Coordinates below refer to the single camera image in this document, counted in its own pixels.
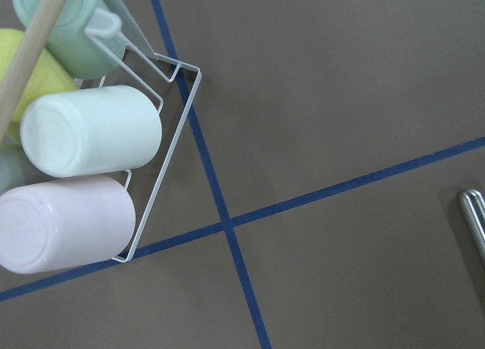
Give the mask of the steel muddler black tip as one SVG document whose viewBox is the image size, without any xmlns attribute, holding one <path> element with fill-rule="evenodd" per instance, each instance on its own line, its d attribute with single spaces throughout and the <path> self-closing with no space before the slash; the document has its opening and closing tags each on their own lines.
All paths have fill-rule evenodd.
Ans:
<svg viewBox="0 0 485 349">
<path fill-rule="evenodd" d="M 484 197 L 476 189 L 466 189 L 458 194 L 458 204 L 484 263 Z"/>
</svg>

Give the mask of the green cup in rack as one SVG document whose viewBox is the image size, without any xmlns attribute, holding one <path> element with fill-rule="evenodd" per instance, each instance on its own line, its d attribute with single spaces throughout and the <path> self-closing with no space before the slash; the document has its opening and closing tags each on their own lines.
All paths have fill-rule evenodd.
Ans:
<svg viewBox="0 0 485 349">
<path fill-rule="evenodd" d="M 20 22 L 29 26 L 42 0 L 13 0 Z M 109 11 L 103 0 L 67 0 L 48 39 L 47 49 L 74 78 L 98 79 L 117 67 L 84 32 L 96 9 Z M 125 52 L 118 37 L 103 41 L 118 58 Z"/>
</svg>

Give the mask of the white cup in rack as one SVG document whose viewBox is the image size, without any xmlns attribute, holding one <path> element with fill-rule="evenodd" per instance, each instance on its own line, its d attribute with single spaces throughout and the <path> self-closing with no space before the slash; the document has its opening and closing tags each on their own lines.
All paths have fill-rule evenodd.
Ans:
<svg viewBox="0 0 485 349">
<path fill-rule="evenodd" d="M 107 86 L 45 95 L 33 101 L 20 123 L 27 157 L 58 178 L 129 170 L 146 165 L 154 151 L 135 152 L 126 122 L 132 110 L 154 112 L 151 100 L 131 86 Z"/>
</svg>

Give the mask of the yellow cup in rack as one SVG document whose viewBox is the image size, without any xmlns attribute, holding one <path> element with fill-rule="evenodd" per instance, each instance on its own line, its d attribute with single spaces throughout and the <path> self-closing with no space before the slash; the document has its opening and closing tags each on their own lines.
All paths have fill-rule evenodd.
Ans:
<svg viewBox="0 0 485 349">
<path fill-rule="evenodd" d="M 24 32 L 20 30 L 1 29 L 1 79 L 4 79 L 23 35 Z M 6 136 L 20 144 L 20 122 L 24 111 L 35 99 L 44 95 L 71 92 L 78 89 L 79 86 L 69 73 L 47 49 L 44 49 L 16 107 L 14 116 L 7 128 Z"/>
</svg>

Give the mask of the pink cup in rack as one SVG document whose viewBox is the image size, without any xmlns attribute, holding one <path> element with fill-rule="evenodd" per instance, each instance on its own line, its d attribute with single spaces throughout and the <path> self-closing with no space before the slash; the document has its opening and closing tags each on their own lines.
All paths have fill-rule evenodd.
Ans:
<svg viewBox="0 0 485 349">
<path fill-rule="evenodd" d="M 108 176 L 18 187 L 1 196 L 1 265 L 33 274 L 109 260 L 135 223 L 129 193 Z"/>
</svg>

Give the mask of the white cup rack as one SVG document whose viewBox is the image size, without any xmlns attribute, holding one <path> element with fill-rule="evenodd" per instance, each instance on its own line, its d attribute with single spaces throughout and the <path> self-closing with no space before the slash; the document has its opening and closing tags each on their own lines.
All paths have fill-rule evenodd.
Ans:
<svg viewBox="0 0 485 349">
<path fill-rule="evenodd" d="M 135 152 L 141 152 L 143 148 L 150 147 L 154 151 L 154 156 L 161 158 L 158 162 L 158 175 L 152 184 L 150 195 L 140 215 L 130 243 L 122 253 L 113 257 L 114 261 L 126 263 L 132 260 L 136 253 L 139 240 L 149 220 L 152 207 L 163 183 L 184 123 L 192 107 L 193 99 L 198 91 L 202 79 L 202 72 L 197 66 L 155 52 L 123 0 L 103 0 L 103 2 L 107 5 L 108 9 L 106 11 L 97 10 L 94 12 L 86 26 L 85 34 L 103 55 L 109 57 L 132 80 L 136 81 L 144 92 L 149 93 L 156 100 L 154 112 L 148 112 L 146 109 L 139 111 L 132 110 L 132 118 L 126 122 L 128 126 L 132 126 L 132 131 L 135 133 L 128 139 L 135 147 L 133 150 Z M 144 63 L 146 68 L 150 68 L 156 73 L 158 81 L 163 80 L 165 83 L 171 84 L 176 81 L 183 81 L 184 72 L 190 72 L 195 75 L 192 88 L 185 99 L 185 105 L 177 120 L 174 134 L 168 142 L 166 152 L 163 154 L 159 152 L 160 145 L 155 144 L 155 132 L 158 132 L 158 135 L 162 136 L 161 111 L 164 107 L 164 99 L 159 92 L 148 84 L 144 77 L 140 76 L 126 64 L 122 57 L 116 56 L 114 52 L 108 49 L 107 41 L 109 39 L 121 40 L 126 50 L 136 55 Z"/>
</svg>

